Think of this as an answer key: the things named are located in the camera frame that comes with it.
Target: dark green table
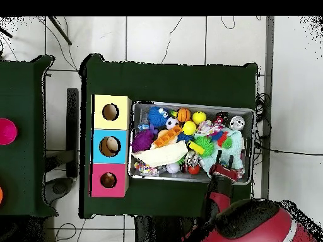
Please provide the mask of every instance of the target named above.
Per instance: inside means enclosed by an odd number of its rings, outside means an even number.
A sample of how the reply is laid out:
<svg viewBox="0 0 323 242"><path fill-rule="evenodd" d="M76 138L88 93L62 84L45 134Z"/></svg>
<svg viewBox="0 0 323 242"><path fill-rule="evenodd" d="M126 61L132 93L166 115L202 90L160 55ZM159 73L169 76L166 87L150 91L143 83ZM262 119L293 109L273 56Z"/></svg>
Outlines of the dark green table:
<svg viewBox="0 0 323 242"><path fill-rule="evenodd" d="M147 216L201 215L205 183L131 179L126 196L89 197L91 95L124 95L134 100L162 101L255 109L257 64L238 66L179 66L105 62L90 54L80 68L81 173L79 216L138 214ZM250 198L251 183L235 186L233 199Z"/></svg>
<svg viewBox="0 0 323 242"><path fill-rule="evenodd" d="M42 198L45 181L44 96L49 55L31 62L0 61L0 118L12 120L16 140L0 146L1 215L53 216Z"/></svg>

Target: yellow ball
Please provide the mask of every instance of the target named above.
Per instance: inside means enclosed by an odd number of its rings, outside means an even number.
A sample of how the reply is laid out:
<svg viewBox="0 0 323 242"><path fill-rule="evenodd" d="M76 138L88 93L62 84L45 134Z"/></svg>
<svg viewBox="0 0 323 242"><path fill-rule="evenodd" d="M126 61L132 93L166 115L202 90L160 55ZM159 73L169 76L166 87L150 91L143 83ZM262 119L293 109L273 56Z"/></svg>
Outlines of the yellow ball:
<svg viewBox="0 0 323 242"><path fill-rule="evenodd" d="M204 112L195 112L192 119L193 122L199 125L201 122L206 120L206 114Z"/></svg>
<svg viewBox="0 0 323 242"><path fill-rule="evenodd" d="M183 133L185 135L192 135L196 131L196 124L190 120L185 122L183 126Z"/></svg>

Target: orange basketball ball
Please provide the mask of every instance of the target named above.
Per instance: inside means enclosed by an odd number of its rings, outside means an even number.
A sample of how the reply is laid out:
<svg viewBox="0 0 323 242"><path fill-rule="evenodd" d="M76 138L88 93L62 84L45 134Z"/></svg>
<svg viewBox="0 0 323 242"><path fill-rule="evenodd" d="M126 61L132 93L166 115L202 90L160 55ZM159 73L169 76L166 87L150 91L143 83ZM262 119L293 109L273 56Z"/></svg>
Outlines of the orange basketball ball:
<svg viewBox="0 0 323 242"><path fill-rule="evenodd" d="M186 122L190 119L191 112L187 108L180 108L177 112L177 119L180 122Z"/></svg>

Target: orange ball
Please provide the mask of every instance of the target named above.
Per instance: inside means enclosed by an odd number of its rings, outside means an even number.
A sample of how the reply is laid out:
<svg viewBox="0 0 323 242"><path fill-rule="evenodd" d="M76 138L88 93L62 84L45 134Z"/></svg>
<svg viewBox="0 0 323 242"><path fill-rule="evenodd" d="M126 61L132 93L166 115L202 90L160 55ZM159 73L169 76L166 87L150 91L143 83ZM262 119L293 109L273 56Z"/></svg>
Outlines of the orange ball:
<svg viewBox="0 0 323 242"><path fill-rule="evenodd" d="M187 108L180 108L177 112L177 119L180 122L186 122L190 119L191 112Z"/></svg>
<svg viewBox="0 0 323 242"><path fill-rule="evenodd" d="M200 167L199 165L196 165L195 167L190 167L189 166L189 173L192 175L196 175L199 173Z"/></svg>

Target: purple spiky ball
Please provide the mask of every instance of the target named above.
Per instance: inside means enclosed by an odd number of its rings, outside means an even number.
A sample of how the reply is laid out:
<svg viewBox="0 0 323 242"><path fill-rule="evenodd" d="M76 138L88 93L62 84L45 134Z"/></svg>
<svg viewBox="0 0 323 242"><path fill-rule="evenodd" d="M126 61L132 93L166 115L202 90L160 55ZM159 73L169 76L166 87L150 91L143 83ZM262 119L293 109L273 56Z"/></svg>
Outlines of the purple spiky ball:
<svg viewBox="0 0 323 242"><path fill-rule="evenodd" d="M153 133L148 129L136 134L131 144L133 153L149 149L153 143L153 137Z"/></svg>

